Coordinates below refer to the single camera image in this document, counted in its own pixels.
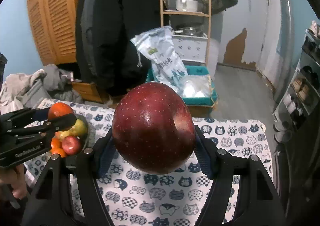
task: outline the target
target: dark red apple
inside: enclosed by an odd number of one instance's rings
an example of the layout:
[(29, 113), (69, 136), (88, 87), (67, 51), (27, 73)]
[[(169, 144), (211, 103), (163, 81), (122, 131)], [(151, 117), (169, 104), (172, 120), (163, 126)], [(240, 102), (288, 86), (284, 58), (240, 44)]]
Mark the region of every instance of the dark red apple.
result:
[(76, 155), (81, 149), (80, 139), (76, 136), (67, 136), (61, 142), (62, 149), (67, 155)]
[(121, 156), (150, 174), (179, 168), (195, 147), (195, 127), (182, 98), (169, 86), (146, 83), (128, 92), (112, 121)]

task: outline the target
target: white plastic bag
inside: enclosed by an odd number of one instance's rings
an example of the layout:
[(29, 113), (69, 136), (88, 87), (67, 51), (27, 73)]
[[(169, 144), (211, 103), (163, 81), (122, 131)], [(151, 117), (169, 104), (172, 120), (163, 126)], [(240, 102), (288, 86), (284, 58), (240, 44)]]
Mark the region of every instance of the white plastic bag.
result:
[(177, 92), (180, 79), (188, 73), (174, 50), (172, 28), (166, 26), (149, 30), (136, 35), (131, 42), (137, 47), (138, 55), (142, 53), (151, 60), (155, 81), (167, 84)]
[(183, 98), (212, 96), (210, 75), (189, 75), (180, 79), (178, 94)]

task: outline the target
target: silver screw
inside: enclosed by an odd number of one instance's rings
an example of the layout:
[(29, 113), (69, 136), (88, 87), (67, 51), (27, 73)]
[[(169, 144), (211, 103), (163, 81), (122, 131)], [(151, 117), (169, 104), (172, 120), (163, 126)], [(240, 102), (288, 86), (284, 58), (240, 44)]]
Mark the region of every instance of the silver screw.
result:
[(256, 155), (252, 155), (252, 156), (251, 156), (251, 159), (252, 159), (253, 161), (258, 161), (258, 160), (259, 160), (259, 157), (256, 156)]
[(218, 149), (218, 153), (220, 155), (225, 155), (226, 154), (226, 151), (224, 149)]
[(86, 149), (84, 150), (84, 153), (85, 153), (85, 154), (90, 154), (90, 153), (92, 153), (92, 151), (93, 151), (92, 148), (86, 148)]
[(59, 157), (59, 154), (53, 154), (53, 155), (51, 156), (51, 159), (52, 159), (52, 160), (56, 160), (58, 157)]

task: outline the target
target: wardrobe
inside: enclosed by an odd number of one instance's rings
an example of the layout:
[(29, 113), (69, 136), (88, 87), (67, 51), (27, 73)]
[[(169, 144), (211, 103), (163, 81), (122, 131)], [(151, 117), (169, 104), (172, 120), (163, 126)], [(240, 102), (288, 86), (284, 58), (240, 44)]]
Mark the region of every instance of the wardrobe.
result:
[[(76, 6), (78, 0), (27, 0), (33, 38), (44, 65), (76, 63)], [(73, 82), (85, 100), (106, 99), (94, 84)]]

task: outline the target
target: tablecloth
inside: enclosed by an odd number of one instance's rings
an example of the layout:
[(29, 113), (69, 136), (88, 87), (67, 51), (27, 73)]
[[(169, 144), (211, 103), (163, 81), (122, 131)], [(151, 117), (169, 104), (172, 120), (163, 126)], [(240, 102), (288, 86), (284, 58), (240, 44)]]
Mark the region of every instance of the tablecloth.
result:
[[(39, 108), (50, 107), (58, 100), (45, 99)], [(112, 125), (114, 109), (66, 102), (74, 112), (85, 116), (90, 125), (89, 146), (106, 135)], [(218, 148), (247, 158), (256, 154), (272, 179), (272, 161), (265, 137), (265, 125), (258, 120), (222, 120), (193, 118), (205, 137)], [(25, 163), (37, 179), (45, 166), (45, 156)], [(117, 225), (190, 226), (194, 225), (209, 193), (212, 180), (201, 170), (195, 154), (176, 171), (151, 175), (129, 165), (116, 152), (107, 174), (98, 180), (106, 208)], [(72, 197), (76, 212), (84, 216), (76, 177), (71, 176)], [(239, 189), (234, 176), (224, 222), (232, 220)]]

